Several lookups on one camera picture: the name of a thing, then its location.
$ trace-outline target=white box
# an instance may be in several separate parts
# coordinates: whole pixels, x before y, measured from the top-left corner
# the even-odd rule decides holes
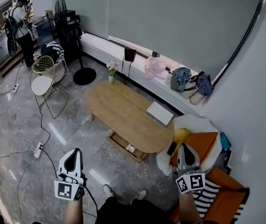
[[[155,101],[148,107],[146,114],[163,127],[166,127],[174,116]]]

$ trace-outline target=white t-shirt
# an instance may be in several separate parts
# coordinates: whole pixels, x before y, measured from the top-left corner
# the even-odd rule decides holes
[[[10,16],[14,18],[16,23],[18,24],[21,20],[24,19],[26,15],[26,12],[21,7],[13,7],[10,11]],[[20,38],[24,35],[26,35],[29,32],[28,28],[25,25],[25,22],[23,21],[22,27],[18,27],[17,33],[15,35],[15,38]]]

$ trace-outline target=small vase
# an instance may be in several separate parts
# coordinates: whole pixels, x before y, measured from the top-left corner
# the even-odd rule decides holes
[[[108,81],[109,81],[109,84],[113,84],[114,83],[114,76],[109,76]]]

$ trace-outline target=white seat cushion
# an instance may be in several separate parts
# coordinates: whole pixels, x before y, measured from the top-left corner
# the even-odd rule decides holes
[[[37,96],[44,95],[51,87],[53,80],[46,76],[39,76],[31,84],[32,92]]]

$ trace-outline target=black stand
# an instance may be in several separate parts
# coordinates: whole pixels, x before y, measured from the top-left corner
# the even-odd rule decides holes
[[[73,30],[73,34],[75,37],[77,37],[76,35],[76,31],[75,29]],[[95,79],[96,79],[96,72],[94,69],[92,68],[84,68],[83,67],[83,63],[82,63],[82,60],[81,60],[81,52],[82,52],[82,49],[81,49],[81,43],[80,43],[80,40],[79,38],[77,38],[77,44],[78,44],[78,53],[79,53],[79,62],[80,62],[80,66],[81,66],[81,69],[77,70],[73,76],[73,80],[75,82],[75,84],[77,85],[86,85],[86,84],[90,84],[92,83]]]

